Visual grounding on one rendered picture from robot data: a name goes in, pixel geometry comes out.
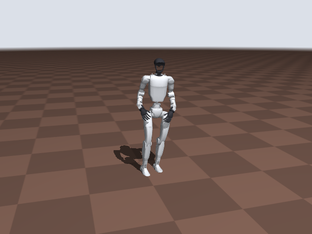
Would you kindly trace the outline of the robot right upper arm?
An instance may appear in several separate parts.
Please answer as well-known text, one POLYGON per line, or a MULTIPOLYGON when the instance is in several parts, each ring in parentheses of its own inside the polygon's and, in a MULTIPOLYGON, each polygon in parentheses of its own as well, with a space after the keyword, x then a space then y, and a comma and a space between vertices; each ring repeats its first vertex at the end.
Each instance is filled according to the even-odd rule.
POLYGON ((140 83, 140 87, 139 87, 139 96, 144 96, 144 89, 146 87, 146 84, 150 81, 150 76, 143 76, 141 83, 140 83))

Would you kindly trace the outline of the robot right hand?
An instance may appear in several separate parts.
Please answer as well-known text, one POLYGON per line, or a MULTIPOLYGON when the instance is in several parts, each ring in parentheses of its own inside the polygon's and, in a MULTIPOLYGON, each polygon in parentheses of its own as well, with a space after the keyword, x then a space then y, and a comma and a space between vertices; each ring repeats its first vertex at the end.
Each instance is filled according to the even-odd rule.
MULTIPOLYGON (((149 112, 149 113, 151 113, 150 111, 148 111, 148 110, 146 110, 144 107, 143 107, 143 105, 141 105, 142 107, 139 109, 140 111, 141 111, 141 115, 142 115, 142 117, 143 117, 143 119, 146 121, 146 120, 148 120, 148 119, 150 119, 150 118, 148 118, 147 116, 149 116, 148 114, 147 114, 147 112, 149 112), (147 114, 147 115, 146 115, 147 114), (147 119, 147 118, 148 119, 147 119)), ((151 116, 149 116, 149 117, 151 117, 151 116)))

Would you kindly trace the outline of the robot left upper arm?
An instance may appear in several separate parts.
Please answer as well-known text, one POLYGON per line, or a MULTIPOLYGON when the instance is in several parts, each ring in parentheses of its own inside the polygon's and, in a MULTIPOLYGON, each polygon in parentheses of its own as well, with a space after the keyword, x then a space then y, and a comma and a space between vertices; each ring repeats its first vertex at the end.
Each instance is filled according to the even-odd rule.
POLYGON ((168 89, 169 89, 169 92, 167 93, 167 95, 169 98, 173 98, 174 97, 173 90, 174 90, 175 81, 171 76, 167 76, 167 77, 168 77, 168 89))

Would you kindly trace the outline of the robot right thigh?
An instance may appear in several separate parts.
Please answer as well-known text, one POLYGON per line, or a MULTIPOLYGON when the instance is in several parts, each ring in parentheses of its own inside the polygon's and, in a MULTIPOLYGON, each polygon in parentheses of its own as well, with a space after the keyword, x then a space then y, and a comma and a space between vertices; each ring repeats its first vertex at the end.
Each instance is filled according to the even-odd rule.
MULTIPOLYGON (((150 111, 151 112, 151 111, 150 111)), ((143 119, 143 117, 142 117, 142 119, 143 119, 143 126, 144 126, 144 134, 145 134, 145 143, 146 143, 146 145, 148 145, 148 144, 150 144, 150 145, 152 145, 152 133, 153 133, 153 122, 152 122, 152 115, 151 115, 151 113, 149 113, 149 112, 147 112, 147 114, 149 115, 149 116, 151 116, 151 117, 149 117, 149 116, 147 116, 148 118, 150 118, 150 119, 148 119, 147 117, 147 119, 148 120, 144 120, 143 119)), ((146 114, 146 115, 147 115, 146 114)))

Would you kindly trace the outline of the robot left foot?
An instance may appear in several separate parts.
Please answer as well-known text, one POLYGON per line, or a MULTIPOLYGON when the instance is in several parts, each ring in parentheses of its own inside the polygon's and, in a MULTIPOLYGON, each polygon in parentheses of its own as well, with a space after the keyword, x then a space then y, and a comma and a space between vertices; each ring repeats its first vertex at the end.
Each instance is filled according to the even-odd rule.
POLYGON ((163 170, 160 168, 160 166, 159 165, 155 165, 155 163, 153 164, 153 168, 158 172, 158 173, 162 173, 163 172, 163 170))

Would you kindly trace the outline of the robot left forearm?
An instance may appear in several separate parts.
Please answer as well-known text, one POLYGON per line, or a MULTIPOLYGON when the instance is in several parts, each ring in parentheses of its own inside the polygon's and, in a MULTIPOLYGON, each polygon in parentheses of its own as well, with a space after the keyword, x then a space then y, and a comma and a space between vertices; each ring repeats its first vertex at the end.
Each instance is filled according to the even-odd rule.
MULTIPOLYGON (((175 95, 175 94, 174 94, 175 95)), ((172 110, 176 110, 176 102, 175 102, 175 97, 172 97, 169 99, 170 100, 170 104, 171 104, 171 107, 173 107, 172 110)))

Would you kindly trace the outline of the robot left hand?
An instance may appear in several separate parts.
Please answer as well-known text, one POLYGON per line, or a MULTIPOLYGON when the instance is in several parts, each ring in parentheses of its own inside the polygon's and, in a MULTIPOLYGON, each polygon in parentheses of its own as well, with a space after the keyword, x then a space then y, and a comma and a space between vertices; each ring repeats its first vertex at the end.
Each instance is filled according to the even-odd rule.
POLYGON ((169 110, 169 112, 168 113, 166 113, 166 114, 164 114, 164 116, 165 115, 167 115, 163 120, 165 120, 167 123, 169 123, 170 121, 171 121, 171 119, 172 119, 172 117, 173 117, 173 113, 174 113, 174 110, 172 110, 173 109, 173 107, 171 107, 170 108, 170 110, 169 110))

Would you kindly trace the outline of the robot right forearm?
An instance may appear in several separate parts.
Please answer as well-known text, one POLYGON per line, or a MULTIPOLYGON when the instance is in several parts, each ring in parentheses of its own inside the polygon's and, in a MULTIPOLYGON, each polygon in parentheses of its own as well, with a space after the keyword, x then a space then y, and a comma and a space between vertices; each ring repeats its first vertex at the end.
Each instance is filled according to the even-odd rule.
POLYGON ((143 97, 142 96, 139 96, 139 90, 138 90, 138 93, 137 93, 137 107, 138 109, 140 109, 142 106, 142 100, 143 100, 143 97))

